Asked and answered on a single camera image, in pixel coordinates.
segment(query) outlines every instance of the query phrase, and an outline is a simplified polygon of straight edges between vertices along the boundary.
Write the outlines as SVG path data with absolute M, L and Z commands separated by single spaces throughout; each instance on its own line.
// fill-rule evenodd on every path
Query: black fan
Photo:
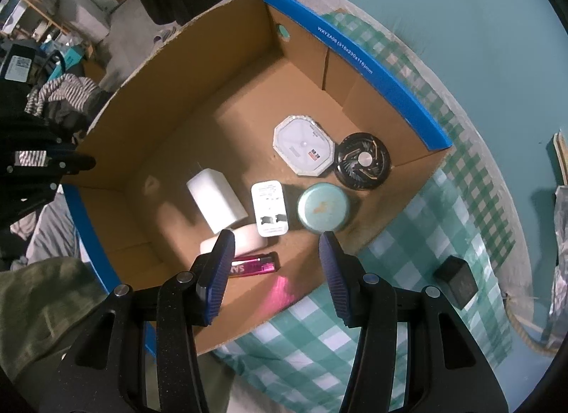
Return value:
M 390 156 L 384 144 L 372 134 L 350 134 L 337 146 L 333 171 L 349 189 L 374 189 L 390 173 Z

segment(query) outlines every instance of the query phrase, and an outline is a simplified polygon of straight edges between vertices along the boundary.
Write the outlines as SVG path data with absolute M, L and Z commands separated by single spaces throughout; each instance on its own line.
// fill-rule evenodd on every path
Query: black cube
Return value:
M 448 300 L 459 309 L 463 309 L 478 291 L 469 264 L 456 256 L 448 256 L 436 269 L 434 277 Z

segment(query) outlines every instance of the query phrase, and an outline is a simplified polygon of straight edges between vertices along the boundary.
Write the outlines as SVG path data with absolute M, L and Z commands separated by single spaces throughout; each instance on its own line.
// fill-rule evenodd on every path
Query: open cardboard box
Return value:
M 281 30 L 282 25 L 288 32 Z M 275 126 L 309 115 L 336 142 L 365 131 L 393 167 L 376 190 L 351 191 L 337 234 L 356 253 L 438 167 L 450 141 L 382 66 L 294 0 L 232 0 L 191 21 L 112 97 L 79 151 L 94 169 L 65 180 L 83 244 L 107 291 L 161 285 L 188 269 L 212 232 L 186 182 L 222 172 L 254 222 L 251 186 L 279 180 L 289 217 L 303 189 L 340 185 L 332 172 L 298 177 L 272 148 Z M 280 270 L 229 280 L 219 316 L 195 329 L 199 353 L 245 334 L 324 282 L 318 238 L 295 226 L 272 238 Z

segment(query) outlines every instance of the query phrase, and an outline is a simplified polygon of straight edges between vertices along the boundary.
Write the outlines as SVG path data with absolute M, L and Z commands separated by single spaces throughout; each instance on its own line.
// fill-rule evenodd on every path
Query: olive green cloth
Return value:
M 13 382 L 106 297 L 89 266 L 52 258 L 0 272 L 0 365 Z

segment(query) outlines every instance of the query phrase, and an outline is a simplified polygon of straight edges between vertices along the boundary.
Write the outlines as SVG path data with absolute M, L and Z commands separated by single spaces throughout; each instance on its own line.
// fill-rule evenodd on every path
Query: screw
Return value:
M 193 280 L 193 273 L 189 272 L 188 270 L 184 270 L 183 272 L 177 274 L 176 279 L 179 283 L 191 282 L 191 280 Z
M 435 286 L 427 286 L 426 294 L 431 298 L 439 298 L 439 290 Z
M 122 284 L 118 285 L 114 290 L 114 294 L 118 297 L 124 296 L 130 291 L 130 287 L 128 285 Z
M 363 282 L 368 283 L 370 285 L 376 285 L 379 282 L 379 276 L 376 274 L 365 274 L 363 276 Z

